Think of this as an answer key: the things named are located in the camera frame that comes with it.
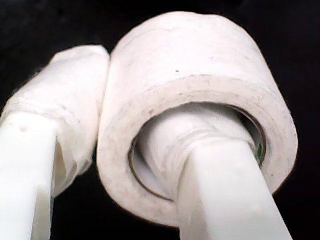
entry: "dark background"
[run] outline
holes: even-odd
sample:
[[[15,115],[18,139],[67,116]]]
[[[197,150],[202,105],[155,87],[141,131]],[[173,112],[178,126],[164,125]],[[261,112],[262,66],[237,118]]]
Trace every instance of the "dark background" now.
[[[292,111],[299,153],[274,195],[294,240],[319,239],[319,0],[0,0],[0,110],[54,53],[82,44],[109,51],[132,27],[171,11],[219,14],[256,40]],[[52,240],[179,239],[121,209],[105,192],[96,166],[54,204]]]

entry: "wrapped tape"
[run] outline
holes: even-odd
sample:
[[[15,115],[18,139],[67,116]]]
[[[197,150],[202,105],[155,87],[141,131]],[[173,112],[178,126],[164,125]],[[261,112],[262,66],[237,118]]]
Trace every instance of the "wrapped tape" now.
[[[58,123],[53,197],[92,163],[109,70],[109,54],[98,45],[57,53],[49,65],[6,103],[0,124],[14,112]]]
[[[218,15],[172,12],[148,20],[123,37],[111,55],[97,164],[110,196],[154,223],[177,227],[175,203],[139,183],[129,152],[150,119],[188,103],[229,105],[257,120],[266,141],[261,171],[272,193],[296,159],[290,111],[245,30]]]

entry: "white plastic rod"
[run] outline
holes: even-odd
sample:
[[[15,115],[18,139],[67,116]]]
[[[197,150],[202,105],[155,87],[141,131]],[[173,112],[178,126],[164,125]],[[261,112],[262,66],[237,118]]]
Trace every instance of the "white plastic rod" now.
[[[0,125],[0,239],[49,240],[56,125],[17,112]]]
[[[188,104],[155,117],[137,147],[176,203],[182,240],[291,240],[237,114]]]
[[[245,141],[196,147],[181,175],[176,206],[182,240],[292,240]]]

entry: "tape wrapping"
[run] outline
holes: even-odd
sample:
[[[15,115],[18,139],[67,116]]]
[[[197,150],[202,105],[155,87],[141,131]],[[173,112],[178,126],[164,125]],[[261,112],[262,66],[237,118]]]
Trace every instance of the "tape wrapping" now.
[[[99,45],[57,53],[49,65],[6,103],[0,124],[13,112],[28,112],[58,123],[53,197],[92,163],[109,70],[109,54]]]
[[[100,122],[97,164],[109,195],[154,223],[178,226],[174,202],[143,188],[128,153],[145,123],[188,103],[235,106],[263,127],[267,148],[261,171],[274,192],[292,170],[297,132],[257,44],[218,15],[172,12],[130,31],[111,54]]]

